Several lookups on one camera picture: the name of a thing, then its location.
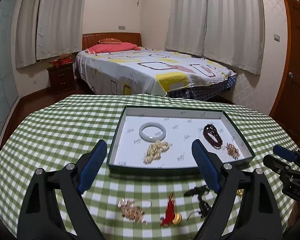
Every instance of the white bracelet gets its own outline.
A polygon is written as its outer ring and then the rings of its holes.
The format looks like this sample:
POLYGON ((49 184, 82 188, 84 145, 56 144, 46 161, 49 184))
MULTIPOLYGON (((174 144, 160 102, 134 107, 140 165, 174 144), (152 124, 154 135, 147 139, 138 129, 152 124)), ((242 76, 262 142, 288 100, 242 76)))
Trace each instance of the white bracelet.
POLYGON ((140 128, 139 128, 140 137, 143 140, 147 141, 147 142, 155 142, 157 140, 162 141, 166 137, 166 134, 167 134, 166 129, 163 127, 163 125, 161 125, 157 122, 146 122, 143 125, 141 125, 140 128), (147 128, 147 127, 157 127, 157 128, 159 128, 162 131, 162 135, 157 136, 157 137, 152 137, 152 136, 145 135, 143 133, 143 130, 144 130, 144 128, 147 128))

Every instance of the nightstand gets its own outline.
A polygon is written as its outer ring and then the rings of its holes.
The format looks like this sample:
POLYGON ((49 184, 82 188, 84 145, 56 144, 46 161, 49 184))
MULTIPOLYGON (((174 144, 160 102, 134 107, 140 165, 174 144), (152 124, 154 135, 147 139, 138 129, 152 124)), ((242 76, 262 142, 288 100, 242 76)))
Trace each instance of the nightstand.
POLYGON ((50 91, 54 94, 75 89, 72 62, 47 69, 50 79, 50 91))

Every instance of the curtain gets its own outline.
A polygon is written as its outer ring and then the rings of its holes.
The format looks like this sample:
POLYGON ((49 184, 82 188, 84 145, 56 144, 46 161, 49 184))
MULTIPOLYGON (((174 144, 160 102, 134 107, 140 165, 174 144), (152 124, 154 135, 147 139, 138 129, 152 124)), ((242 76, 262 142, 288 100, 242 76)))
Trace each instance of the curtain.
POLYGON ((22 0, 16 32, 16 68, 36 63, 35 37, 40 0, 22 0))
POLYGON ((260 75, 264 43, 262 0, 208 0, 205 57, 260 75))
POLYGON ((165 48, 202 56, 207 0, 172 0, 165 48))
POLYGON ((82 50, 84 0, 40 0, 36 58, 82 50))

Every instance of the tablecloth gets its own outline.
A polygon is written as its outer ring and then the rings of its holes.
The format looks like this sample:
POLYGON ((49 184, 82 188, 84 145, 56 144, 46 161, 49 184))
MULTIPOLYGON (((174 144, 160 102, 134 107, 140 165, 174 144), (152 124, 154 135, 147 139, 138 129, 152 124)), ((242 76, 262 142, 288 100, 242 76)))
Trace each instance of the tablecloth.
MULTIPOLYGON (((26 117, 0 152, 0 218, 14 235, 22 201, 34 171, 39 167, 46 171, 59 170, 67 163, 75 163, 82 154, 90 152, 100 139, 107 142, 109 152, 125 105, 225 110, 256 154, 247 170, 262 167, 277 200, 282 225, 285 226, 293 200, 281 193, 282 183, 278 175, 265 168, 262 159, 272 153, 272 147, 276 144, 291 150, 297 149, 297 146, 269 116, 244 106, 181 98, 72 95, 26 117)), ((203 178, 198 175, 173 178, 111 175, 105 159, 91 189, 83 194, 83 199, 106 239, 187 240, 193 239, 203 221, 197 213, 186 220, 192 211, 199 210, 199 205, 195 196, 183 197, 183 194, 203 184, 203 178), (183 220, 177 226, 160 228, 160 217, 164 216, 168 195, 172 192, 176 201, 175 211, 182 214, 183 220), (122 218, 117 207, 122 197, 152 202, 151 209, 144 216, 148 224, 133 223, 122 218)), ((210 192, 203 198, 212 206, 216 194, 210 192)), ((59 190, 57 200, 66 229, 75 233, 59 190)), ((240 198, 237 196, 224 233, 232 230, 239 207, 240 198)))

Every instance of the tray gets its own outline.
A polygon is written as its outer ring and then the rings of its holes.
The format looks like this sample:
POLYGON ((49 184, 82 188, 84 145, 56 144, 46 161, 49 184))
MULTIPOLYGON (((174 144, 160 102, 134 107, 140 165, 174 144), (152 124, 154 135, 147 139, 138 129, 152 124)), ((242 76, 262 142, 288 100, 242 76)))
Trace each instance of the tray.
MULTIPOLYGON (((158 136, 161 130, 148 127, 143 132, 149 136, 158 136)), ((196 139, 200 139, 209 152, 216 153, 223 163, 241 166, 255 156, 242 133, 222 110, 126 106, 114 134, 107 164, 112 173, 129 175, 199 174, 191 152, 192 142, 196 139), (146 122, 162 124, 167 133, 163 141, 170 144, 170 149, 161 154, 161 159, 150 164, 144 164, 143 159, 151 143, 139 136, 139 128, 146 122), (213 123, 217 128, 223 140, 221 149, 215 149, 204 138, 203 128, 208 123, 213 123), (228 155, 227 143, 238 148, 240 157, 237 160, 228 155)))

